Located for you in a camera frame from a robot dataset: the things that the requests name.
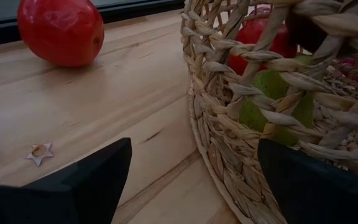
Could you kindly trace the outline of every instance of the star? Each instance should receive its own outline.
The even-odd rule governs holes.
[[[45,157],[53,157],[53,154],[49,151],[52,143],[32,145],[32,152],[25,156],[24,159],[32,159],[37,166],[41,166],[42,159]]]

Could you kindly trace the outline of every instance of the straw weave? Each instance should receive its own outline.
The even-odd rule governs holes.
[[[267,16],[246,16],[249,7],[258,4],[273,5],[259,41],[235,41],[244,21]],[[309,17],[329,34],[311,65],[269,51],[290,10]],[[358,174],[358,83],[340,72],[355,68],[335,63],[345,37],[358,49],[358,1],[238,0],[232,4],[230,0],[189,0],[181,16],[183,56],[192,79],[190,120],[198,149],[242,223],[286,223],[256,153],[259,139],[271,138],[278,125],[299,139],[294,150]],[[242,76],[226,65],[228,54],[249,62]],[[286,97],[273,100],[252,86],[262,64],[280,72],[290,84]],[[291,117],[305,91],[314,93],[313,128]],[[239,123],[244,98],[251,99],[267,118],[262,133]]]

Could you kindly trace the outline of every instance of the red fruit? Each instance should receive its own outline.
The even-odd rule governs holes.
[[[61,66],[91,63],[103,44],[103,20],[89,0],[22,0],[17,23],[34,54]]]
[[[264,31],[266,25],[267,19],[247,21],[246,25],[241,28],[237,34],[236,40],[242,42],[243,44],[255,44],[259,40],[259,37]],[[288,29],[284,24],[279,28],[270,50],[279,53],[286,58],[296,57],[298,47],[295,44],[290,43]],[[229,55],[227,64],[237,74],[242,75],[248,65],[248,62],[240,56]]]
[[[345,66],[348,66],[348,67],[353,67],[353,66],[356,64],[356,60],[351,59],[351,58],[349,58],[349,59],[344,59],[344,60],[342,61],[342,64],[345,65]]]

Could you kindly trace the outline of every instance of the green pear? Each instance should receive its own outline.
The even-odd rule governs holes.
[[[296,58],[299,62],[309,64],[311,56],[301,55]],[[273,70],[262,70],[258,72],[253,81],[253,86],[260,89],[265,96],[277,100],[283,98],[288,91],[289,84],[285,82],[280,74]],[[292,112],[292,116],[307,128],[313,127],[313,94],[306,92],[300,99]],[[240,110],[239,121],[248,128],[263,132],[267,119],[263,116],[259,107],[249,98],[245,98]],[[291,146],[297,143],[297,138],[287,131],[287,127],[279,126],[273,140]]]

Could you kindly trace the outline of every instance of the wooden table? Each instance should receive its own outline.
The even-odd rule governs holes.
[[[132,138],[112,223],[237,223],[196,150],[179,11],[106,25],[94,64],[48,64],[22,42],[0,45],[0,184],[24,185]],[[23,159],[52,142],[40,167]]]

